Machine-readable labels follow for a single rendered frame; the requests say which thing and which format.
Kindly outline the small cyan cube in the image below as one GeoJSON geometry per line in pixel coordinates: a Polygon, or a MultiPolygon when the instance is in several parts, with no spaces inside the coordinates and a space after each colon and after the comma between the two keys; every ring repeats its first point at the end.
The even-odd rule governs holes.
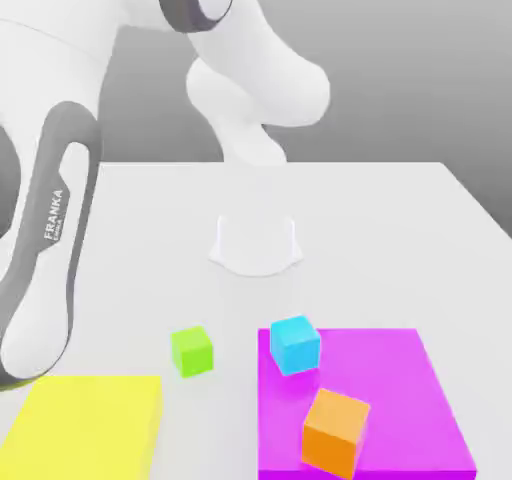
{"type": "Polygon", "coordinates": [[[321,336],[304,315],[275,321],[270,352],[283,376],[314,370],[320,363],[321,336]]]}

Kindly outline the small green cube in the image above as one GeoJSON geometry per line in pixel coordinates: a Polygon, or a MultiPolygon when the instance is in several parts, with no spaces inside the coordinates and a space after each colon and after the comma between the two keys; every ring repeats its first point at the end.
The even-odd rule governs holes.
{"type": "Polygon", "coordinates": [[[214,366],[213,345],[202,326],[173,332],[171,354],[182,378],[211,371],[214,366]]]}

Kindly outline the small orange cube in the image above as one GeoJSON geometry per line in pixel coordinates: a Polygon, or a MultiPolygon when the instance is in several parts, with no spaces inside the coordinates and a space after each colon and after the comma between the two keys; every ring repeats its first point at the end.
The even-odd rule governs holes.
{"type": "Polygon", "coordinates": [[[342,480],[352,480],[370,410],[364,401],[320,388],[304,420],[301,461],[342,480]]]}

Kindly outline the large magenta box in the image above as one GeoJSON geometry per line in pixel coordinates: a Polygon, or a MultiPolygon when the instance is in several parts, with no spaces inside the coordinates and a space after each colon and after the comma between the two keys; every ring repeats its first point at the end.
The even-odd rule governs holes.
{"type": "Polygon", "coordinates": [[[320,366],[284,376],[258,332],[258,480],[340,480],[300,460],[321,388],[369,404],[353,480],[475,480],[477,468],[414,329],[323,329],[320,366]]]}

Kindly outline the large yellow box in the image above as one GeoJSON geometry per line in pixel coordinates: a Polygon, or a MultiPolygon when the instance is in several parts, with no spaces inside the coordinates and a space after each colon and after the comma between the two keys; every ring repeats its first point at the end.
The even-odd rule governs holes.
{"type": "Polygon", "coordinates": [[[159,376],[45,376],[0,445],[0,480],[150,480],[159,376]]]}

